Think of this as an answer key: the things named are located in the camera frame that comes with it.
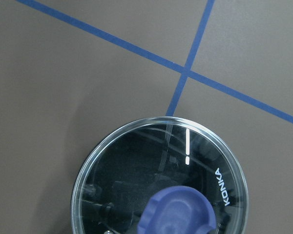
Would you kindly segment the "glass pot lid blue knob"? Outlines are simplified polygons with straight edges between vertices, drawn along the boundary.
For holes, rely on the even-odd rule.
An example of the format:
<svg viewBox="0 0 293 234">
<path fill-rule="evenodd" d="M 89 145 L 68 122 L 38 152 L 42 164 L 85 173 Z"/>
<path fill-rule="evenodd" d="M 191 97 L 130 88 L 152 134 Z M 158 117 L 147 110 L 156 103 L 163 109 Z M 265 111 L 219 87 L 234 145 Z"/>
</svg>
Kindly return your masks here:
<svg viewBox="0 0 293 234">
<path fill-rule="evenodd" d="M 75 181 L 75 234 L 242 234 L 242 168 L 213 131 L 179 117 L 130 122 L 89 154 Z"/>
</svg>

